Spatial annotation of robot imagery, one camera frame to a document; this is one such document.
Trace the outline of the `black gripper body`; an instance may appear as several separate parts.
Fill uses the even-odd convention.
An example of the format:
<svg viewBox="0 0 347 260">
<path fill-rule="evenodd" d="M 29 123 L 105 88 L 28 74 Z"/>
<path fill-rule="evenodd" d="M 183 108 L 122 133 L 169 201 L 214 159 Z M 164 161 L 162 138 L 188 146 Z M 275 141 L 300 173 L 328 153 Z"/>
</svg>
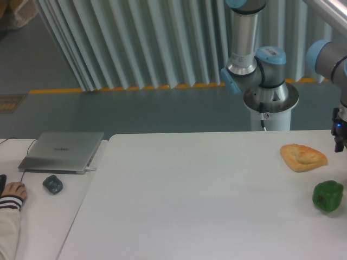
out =
<svg viewBox="0 0 347 260">
<path fill-rule="evenodd" d="M 334 108 L 332 113 L 331 134 L 346 139 L 346 121 L 339 116 L 339 108 Z"/>
</svg>

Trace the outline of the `cream sleeved forearm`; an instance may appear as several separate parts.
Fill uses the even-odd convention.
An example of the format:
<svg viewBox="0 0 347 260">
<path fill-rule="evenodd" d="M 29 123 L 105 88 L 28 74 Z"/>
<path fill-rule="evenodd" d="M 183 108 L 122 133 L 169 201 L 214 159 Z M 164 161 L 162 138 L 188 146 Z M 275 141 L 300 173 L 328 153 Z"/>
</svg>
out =
<svg viewBox="0 0 347 260">
<path fill-rule="evenodd" d="M 18 196 L 1 196 L 1 259 L 15 259 L 22 204 L 23 199 Z"/>
</svg>

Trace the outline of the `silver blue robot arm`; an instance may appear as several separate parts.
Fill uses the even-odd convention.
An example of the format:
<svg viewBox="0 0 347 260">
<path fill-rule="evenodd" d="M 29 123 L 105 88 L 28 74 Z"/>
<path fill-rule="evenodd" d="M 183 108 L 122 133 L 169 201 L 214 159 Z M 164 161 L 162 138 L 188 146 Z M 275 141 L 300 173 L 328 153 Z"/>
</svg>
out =
<svg viewBox="0 0 347 260">
<path fill-rule="evenodd" d="M 231 93 L 243 92 L 253 131 L 288 131 L 291 111 L 299 101 L 297 89 L 285 83 L 286 53 L 275 46 L 255 49 L 259 14 L 266 1 L 227 1 L 234 13 L 232 54 L 221 79 Z M 315 73 L 341 90 L 333 109 L 331 134 L 335 152 L 346 148 L 346 46 L 319 40 L 310 46 L 306 62 Z"/>
</svg>

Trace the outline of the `person's hand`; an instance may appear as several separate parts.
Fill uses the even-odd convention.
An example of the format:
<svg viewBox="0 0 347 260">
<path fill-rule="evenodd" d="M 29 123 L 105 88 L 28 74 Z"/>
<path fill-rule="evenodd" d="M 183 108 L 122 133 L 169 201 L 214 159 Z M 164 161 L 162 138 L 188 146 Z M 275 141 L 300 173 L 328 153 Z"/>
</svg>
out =
<svg viewBox="0 0 347 260">
<path fill-rule="evenodd" d="M 12 182 L 5 185 L 1 196 L 19 197 L 23 201 L 27 198 L 27 189 L 22 182 Z"/>
</svg>

